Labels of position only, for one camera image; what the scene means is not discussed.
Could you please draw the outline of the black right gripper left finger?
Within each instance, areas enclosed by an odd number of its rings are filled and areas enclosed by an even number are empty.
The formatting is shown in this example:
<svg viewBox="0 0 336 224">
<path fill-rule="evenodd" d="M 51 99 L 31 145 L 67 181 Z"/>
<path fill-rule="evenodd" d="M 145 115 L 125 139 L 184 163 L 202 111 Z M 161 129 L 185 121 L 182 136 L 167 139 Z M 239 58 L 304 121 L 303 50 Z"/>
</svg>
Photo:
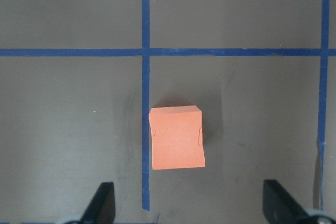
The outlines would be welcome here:
<svg viewBox="0 0 336 224">
<path fill-rule="evenodd" d="M 115 216 L 114 183 L 101 183 L 80 218 L 80 223 L 112 224 Z"/>
</svg>

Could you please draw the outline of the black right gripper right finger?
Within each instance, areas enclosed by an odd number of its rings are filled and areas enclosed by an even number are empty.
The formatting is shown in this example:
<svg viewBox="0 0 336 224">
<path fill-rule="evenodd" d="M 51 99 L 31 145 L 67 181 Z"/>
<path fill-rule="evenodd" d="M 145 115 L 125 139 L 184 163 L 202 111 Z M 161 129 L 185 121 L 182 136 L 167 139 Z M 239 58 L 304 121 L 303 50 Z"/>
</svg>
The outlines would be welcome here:
<svg viewBox="0 0 336 224">
<path fill-rule="evenodd" d="M 268 223 L 304 223 L 308 213 L 275 179 L 265 179 L 262 189 L 263 214 Z"/>
</svg>

